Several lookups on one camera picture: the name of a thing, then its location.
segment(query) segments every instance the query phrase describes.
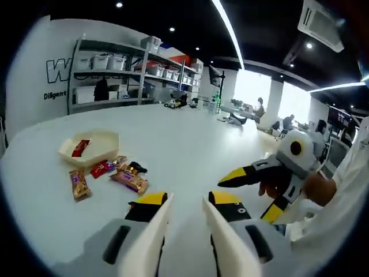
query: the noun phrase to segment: cardboard tray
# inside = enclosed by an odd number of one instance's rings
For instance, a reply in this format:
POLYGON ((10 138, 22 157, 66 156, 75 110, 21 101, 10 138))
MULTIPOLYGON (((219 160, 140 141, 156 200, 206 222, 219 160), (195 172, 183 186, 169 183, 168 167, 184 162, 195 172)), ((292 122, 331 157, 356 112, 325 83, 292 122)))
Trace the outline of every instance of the cardboard tray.
POLYGON ((58 153, 62 159, 76 165, 78 168, 93 166, 103 160, 113 160, 119 150, 119 134, 106 130, 93 130, 77 133, 73 138, 67 139, 60 147, 58 153), (90 140, 82 153, 82 157, 71 156, 75 147, 81 140, 90 140))

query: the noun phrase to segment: black ceiling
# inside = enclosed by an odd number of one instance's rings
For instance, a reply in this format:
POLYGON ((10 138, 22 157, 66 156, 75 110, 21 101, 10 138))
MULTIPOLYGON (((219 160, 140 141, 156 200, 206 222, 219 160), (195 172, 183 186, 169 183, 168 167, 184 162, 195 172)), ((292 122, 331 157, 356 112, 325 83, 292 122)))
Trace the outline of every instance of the black ceiling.
MULTIPOLYGON (((107 21, 126 26, 148 35, 157 36, 205 64, 214 60, 221 68, 240 68, 237 62, 227 62, 216 57, 237 57, 230 36, 211 0, 122 0, 123 8, 115 7, 116 1, 54 1, 47 5, 52 19, 86 18, 107 21), (174 33, 169 27, 175 27, 174 33)), ((222 0, 229 20, 235 30, 244 59, 266 63, 292 72, 308 81, 327 87, 334 84, 360 80, 357 53, 350 45, 335 53, 317 40, 297 29, 303 0, 222 0), (314 45, 312 50, 305 43, 314 45), (291 69, 283 60, 299 43, 299 51, 291 69)), ((279 78, 280 73, 257 66, 246 68, 279 78)), ((285 80, 304 89, 306 84, 285 76, 285 80)), ((342 108, 354 104, 369 110, 369 93, 366 87, 343 91, 315 93, 313 97, 326 103, 336 103, 342 108)))

